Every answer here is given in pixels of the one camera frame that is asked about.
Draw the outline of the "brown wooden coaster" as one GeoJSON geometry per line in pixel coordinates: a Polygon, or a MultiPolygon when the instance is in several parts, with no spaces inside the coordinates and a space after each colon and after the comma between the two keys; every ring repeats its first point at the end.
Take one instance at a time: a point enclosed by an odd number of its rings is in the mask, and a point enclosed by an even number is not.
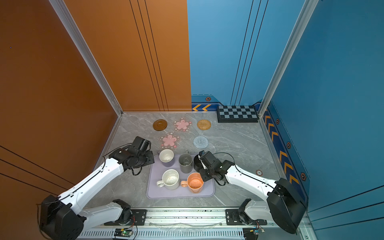
{"type": "Polygon", "coordinates": [[[167,128],[167,126],[168,126],[168,123],[164,119],[156,120],[153,123],[153,128],[156,131],[163,131],[163,130],[165,130],[167,128]]]}

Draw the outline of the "grey mug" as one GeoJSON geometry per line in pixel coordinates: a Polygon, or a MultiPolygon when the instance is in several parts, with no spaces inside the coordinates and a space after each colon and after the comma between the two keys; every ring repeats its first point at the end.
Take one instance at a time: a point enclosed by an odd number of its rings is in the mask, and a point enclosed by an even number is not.
{"type": "Polygon", "coordinates": [[[193,158],[188,151],[180,155],[179,164],[180,164],[180,170],[184,174],[188,174],[193,170],[193,158]]]}

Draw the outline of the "white mug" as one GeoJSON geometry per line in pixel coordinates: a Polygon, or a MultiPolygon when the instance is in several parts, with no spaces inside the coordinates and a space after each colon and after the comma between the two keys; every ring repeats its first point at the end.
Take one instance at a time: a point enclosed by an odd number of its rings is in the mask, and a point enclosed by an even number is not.
{"type": "Polygon", "coordinates": [[[157,181],[157,187],[165,187],[168,190],[176,190],[180,186],[180,175],[177,170],[170,169],[164,172],[162,179],[157,181]]]}

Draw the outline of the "blue woven round coaster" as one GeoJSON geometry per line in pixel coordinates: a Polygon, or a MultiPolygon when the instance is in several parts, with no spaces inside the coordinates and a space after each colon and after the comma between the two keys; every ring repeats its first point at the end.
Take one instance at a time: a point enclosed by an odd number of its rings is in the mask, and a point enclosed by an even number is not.
{"type": "Polygon", "coordinates": [[[193,140],[193,144],[197,149],[205,149],[209,145],[209,141],[206,137],[204,136],[197,136],[193,140]]]}

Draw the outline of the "black mug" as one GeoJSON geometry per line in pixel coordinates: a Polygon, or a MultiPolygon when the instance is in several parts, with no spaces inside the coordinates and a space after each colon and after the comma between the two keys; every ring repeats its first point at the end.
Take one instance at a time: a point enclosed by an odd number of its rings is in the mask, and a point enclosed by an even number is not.
{"type": "Polygon", "coordinates": [[[194,157],[194,163],[193,163],[194,169],[196,172],[200,172],[200,170],[203,168],[202,162],[199,159],[199,155],[196,155],[194,157]]]}

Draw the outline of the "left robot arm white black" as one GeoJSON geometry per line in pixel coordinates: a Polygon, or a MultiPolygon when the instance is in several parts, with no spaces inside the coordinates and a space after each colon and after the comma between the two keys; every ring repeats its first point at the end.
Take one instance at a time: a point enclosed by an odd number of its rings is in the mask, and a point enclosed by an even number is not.
{"type": "Polygon", "coordinates": [[[147,150],[137,156],[127,150],[114,151],[94,172],[74,187],[54,197],[49,195],[40,204],[39,230],[53,240],[75,240],[93,227],[115,224],[120,228],[143,225],[145,212],[135,212],[123,200],[86,209],[87,203],[109,182],[126,170],[141,169],[155,162],[153,152],[147,150]]]}

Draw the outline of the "pink flower coaster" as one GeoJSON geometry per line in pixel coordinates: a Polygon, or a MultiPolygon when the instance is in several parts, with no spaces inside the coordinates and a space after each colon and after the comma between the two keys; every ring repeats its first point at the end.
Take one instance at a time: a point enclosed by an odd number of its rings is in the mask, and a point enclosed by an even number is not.
{"type": "Polygon", "coordinates": [[[165,136],[160,137],[161,148],[175,150],[178,147],[180,137],[174,133],[168,133],[165,136]]]}
{"type": "Polygon", "coordinates": [[[180,118],[178,121],[174,121],[174,130],[176,132],[188,132],[192,126],[192,122],[186,118],[180,118]]]}

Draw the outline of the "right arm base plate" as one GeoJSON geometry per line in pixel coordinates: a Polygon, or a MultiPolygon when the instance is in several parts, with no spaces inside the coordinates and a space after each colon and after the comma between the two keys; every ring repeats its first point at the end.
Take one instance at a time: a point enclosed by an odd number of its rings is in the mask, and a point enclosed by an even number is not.
{"type": "MultiPolygon", "coordinates": [[[[245,226],[246,224],[243,223],[240,219],[239,212],[237,209],[226,209],[226,224],[227,226],[245,226]]],[[[250,225],[252,226],[266,226],[268,222],[266,220],[252,220],[250,225]]]]}

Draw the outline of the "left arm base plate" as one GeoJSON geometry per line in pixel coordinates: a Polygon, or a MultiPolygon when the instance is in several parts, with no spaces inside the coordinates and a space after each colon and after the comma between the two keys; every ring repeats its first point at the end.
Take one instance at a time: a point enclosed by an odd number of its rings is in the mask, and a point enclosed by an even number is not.
{"type": "Polygon", "coordinates": [[[122,216],[113,222],[104,223],[104,226],[144,226],[146,221],[147,210],[145,209],[131,209],[129,212],[125,211],[122,216]]]}

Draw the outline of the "rattan woven round coaster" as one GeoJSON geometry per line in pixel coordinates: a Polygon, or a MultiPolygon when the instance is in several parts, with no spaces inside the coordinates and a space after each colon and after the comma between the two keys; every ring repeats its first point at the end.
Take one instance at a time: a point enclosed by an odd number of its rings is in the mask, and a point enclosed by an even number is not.
{"type": "Polygon", "coordinates": [[[197,122],[197,127],[203,131],[210,129],[211,126],[212,126],[212,123],[209,120],[199,120],[197,122]]]}

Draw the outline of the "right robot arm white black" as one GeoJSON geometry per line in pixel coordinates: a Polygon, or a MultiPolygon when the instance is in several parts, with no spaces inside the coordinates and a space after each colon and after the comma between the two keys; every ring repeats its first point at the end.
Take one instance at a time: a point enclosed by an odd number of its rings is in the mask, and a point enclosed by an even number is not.
{"type": "Polygon", "coordinates": [[[267,203],[267,216],[281,229],[290,234],[297,232],[308,205],[288,180],[261,178],[215,156],[200,156],[199,161],[203,166],[199,173],[205,182],[223,181],[253,193],[267,203]]]}

